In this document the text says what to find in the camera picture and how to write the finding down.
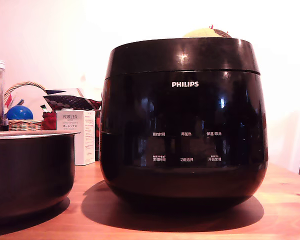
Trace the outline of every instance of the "rice cooker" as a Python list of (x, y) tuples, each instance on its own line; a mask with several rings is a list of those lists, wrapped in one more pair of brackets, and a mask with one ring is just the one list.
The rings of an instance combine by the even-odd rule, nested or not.
[(133, 205), (217, 210), (249, 199), (268, 165), (252, 45), (190, 37), (116, 47), (99, 147), (105, 182)]

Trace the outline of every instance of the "white box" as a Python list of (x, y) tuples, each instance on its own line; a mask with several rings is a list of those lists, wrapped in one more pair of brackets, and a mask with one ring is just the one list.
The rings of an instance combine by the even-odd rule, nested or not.
[(56, 112), (56, 129), (80, 132), (74, 136), (74, 164), (95, 162), (96, 112), (89, 110), (62, 110)]

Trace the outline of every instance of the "basket handle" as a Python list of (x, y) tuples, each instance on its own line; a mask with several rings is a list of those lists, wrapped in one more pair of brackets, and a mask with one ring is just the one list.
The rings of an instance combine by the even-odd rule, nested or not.
[(8, 98), (9, 98), (9, 95), (10, 93), (12, 93), (13, 90), (17, 89), (17, 88), (20, 88), (22, 86), (35, 86), (35, 87), (38, 87), (40, 89), (42, 89), (45, 93), (46, 92), (46, 89), (44, 86), (38, 84), (38, 83), (35, 83), (35, 82), (32, 82), (32, 81), (23, 81), (23, 82), (19, 82), (15, 85), (13, 85), (12, 87), (10, 87), (4, 94), (4, 103), (7, 102)]

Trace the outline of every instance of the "blue object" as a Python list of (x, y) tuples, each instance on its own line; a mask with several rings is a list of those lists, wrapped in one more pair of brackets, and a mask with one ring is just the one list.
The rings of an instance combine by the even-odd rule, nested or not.
[(26, 106), (13, 106), (6, 113), (8, 120), (31, 120), (34, 119), (32, 111)]

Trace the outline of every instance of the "wooden table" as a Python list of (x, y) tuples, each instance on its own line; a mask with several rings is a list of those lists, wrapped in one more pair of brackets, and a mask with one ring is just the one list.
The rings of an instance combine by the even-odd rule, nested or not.
[(104, 183), (98, 162), (76, 166), (65, 201), (35, 220), (0, 227), (0, 239), (300, 240), (300, 175), (269, 164), (246, 202), (208, 216), (167, 216), (128, 208)]

